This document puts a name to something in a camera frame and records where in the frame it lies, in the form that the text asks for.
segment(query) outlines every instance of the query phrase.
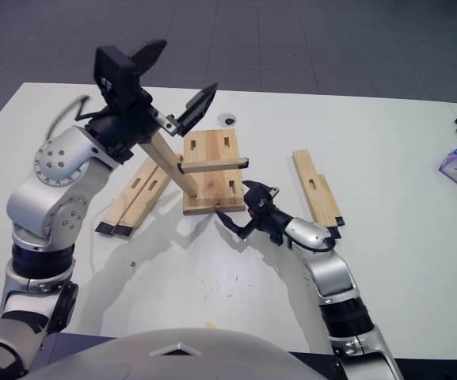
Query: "small hole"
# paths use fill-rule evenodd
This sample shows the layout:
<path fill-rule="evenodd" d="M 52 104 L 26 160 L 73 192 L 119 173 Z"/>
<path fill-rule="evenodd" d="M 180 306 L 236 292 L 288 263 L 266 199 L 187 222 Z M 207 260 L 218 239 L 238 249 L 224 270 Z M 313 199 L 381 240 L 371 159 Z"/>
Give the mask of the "small hole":
<path fill-rule="evenodd" d="M 149 191 L 150 191 L 150 192 L 152 191 L 152 189 L 154 188 L 154 186 L 156 186 L 157 183 L 158 183 L 158 182 L 157 182 L 156 180 L 153 180 L 153 181 L 152 181 L 152 183 L 151 183 L 150 186 L 149 186 Z"/>
<path fill-rule="evenodd" d="M 136 188 L 136 185 L 139 184 L 140 178 L 136 178 L 133 183 L 131 184 L 131 188 Z"/>

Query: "wooden board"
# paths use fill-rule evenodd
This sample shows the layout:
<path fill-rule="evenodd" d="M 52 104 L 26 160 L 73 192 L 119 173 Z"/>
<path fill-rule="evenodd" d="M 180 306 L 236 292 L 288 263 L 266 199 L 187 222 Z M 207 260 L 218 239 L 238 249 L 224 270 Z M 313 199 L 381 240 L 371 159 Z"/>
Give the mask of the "wooden board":
<path fill-rule="evenodd" d="M 148 142 L 142 143 L 140 146 L 184 192 L 190 196 L 196 196 L 195 181 L 189 174 L 184 174 L 179 170 L 181 159 L 173 152 L 159 132 L 154 133 Z"/>
<path fill-rule="evenodd" d="M 152 158 L 147 158 L 136 171 L 133 178 L 124 186 L 123 191 L 114 200 L 114 203 L 106 212 L 103 220 L 98 227 L 96 227 L 97 232 L 102 234 L 114 233 L 114 229 L 157 168 L 158 165 L 156 162 L 154 162 Z"/>
<path fill-rule="evenodd" d="M 169 182 L 170 177 L 168 174 L 158 167 L 145 187 L 136 196 L 131 207 L 124 213 L 123 218 L 114 229 L 114 234 L 129 238 L 149 215 Z"/>
<path fill-rule="evenodd" d="M 238 158 L 233 128 L 213 131 L 191 131 L 184 138 L 184 163 Z M 197 194 L 184 194 L 185 215 L 220 211 L 244 211 L 244 188 L 240 169 L 192 173 Z"/>
<path fill-rule="evenodd" d="M 307 150 L 293 152 L 293 161 L 314 220 L 326 227 L 344 224 L 341 212 L 323 174 L 318 174 Z"/>
<path fill-rule="evenodd" d="M 248 158 L 225 158 L 223 160 L 182 162 L 179 168 L 183 173 L 216 172 L 219 170 L 245 169 L 249 166 Z"/>

